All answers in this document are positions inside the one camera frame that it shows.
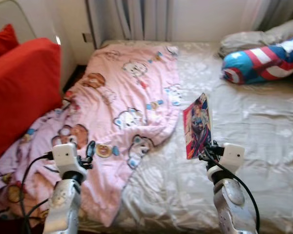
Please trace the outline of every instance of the gray pillow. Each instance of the gray pillow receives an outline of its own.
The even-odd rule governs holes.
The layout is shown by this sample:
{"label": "gray pillow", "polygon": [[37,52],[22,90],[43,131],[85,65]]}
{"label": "gray pillow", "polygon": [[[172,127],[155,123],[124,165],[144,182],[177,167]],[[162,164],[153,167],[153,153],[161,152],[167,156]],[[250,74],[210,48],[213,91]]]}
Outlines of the gray pillow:
{"label": "gray pillow", "polygon": [[293,20],[266,32],[240,32],[225,36],[220,42],[221,57],[232,52],[280,43],[293,37]]}

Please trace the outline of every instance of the power outlet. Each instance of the power outlet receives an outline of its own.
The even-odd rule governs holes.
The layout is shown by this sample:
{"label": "power outlet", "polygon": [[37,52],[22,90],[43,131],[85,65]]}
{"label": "power outlet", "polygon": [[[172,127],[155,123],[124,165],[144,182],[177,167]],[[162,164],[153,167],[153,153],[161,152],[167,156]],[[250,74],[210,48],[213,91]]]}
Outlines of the power outlet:
{"label": "power outlet", "polygon": [[84,42],[93,42],[91,33],[83,33]]}

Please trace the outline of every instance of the pillow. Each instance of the pillow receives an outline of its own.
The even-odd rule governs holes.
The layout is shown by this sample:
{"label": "pillow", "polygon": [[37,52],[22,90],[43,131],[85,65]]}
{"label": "pillow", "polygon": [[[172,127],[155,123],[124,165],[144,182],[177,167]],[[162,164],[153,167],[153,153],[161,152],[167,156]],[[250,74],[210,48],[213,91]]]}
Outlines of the pillow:
{"label": "pillow", "polygon": [[277,80],[293,73],[293,39],[234,52],[224,58],[222,77],[238,84]]}
{"label": "pillow", "polygon": [[0,156],[30,125],[61,106],[60,47],[28,41],[0,57]]}
{"label": "pillow", "polygon": [[225,36],[218,54],[223,58],[232,52],[276,44],[290,38],[293,38],[293,20],[266,32],[240,32]]}
{"label": "pillow", "polygon": [[19,45],[14,29],[11,24],[7,24],[0,31],[0,56]]}

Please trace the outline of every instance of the captain america pillow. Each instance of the captain america pillow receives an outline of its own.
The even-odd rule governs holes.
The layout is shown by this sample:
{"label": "captain america pillow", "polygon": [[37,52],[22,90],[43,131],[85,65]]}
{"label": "captain america pillow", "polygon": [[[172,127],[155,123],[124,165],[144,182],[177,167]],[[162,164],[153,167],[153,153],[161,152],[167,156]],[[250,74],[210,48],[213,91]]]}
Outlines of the captain america pillow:
{"label": "captain america pillow", "polygon": [[237,84],[278,80],[293,73],[293,39],[227,55],[222,78]]}

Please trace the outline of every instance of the pink blanket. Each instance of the pink blanket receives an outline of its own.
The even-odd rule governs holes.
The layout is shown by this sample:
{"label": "pink blanket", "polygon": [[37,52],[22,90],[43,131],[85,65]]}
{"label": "pink blanket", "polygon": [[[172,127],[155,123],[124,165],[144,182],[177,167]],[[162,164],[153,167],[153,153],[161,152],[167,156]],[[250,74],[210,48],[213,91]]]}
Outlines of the pink blanket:
{"label": "pink blanket", "polygon": [[[96,153],[82,185],[82,209],[88,219],[109,226],[128,178],[176,125],[181,98],[176,56],[177,48],[163,46],[110,45],[97,50],[83,78],[65,94],[63,108],[37,119],[0,158],[0,216],[21,215],[20,181],[33,159],[69,141],[85,156],[94,140]],[[51,196],[58,180],[53,161],[34,164],[24,189],[26,210]],[[45,203],[33,216],[44,217],[47,209]]]}

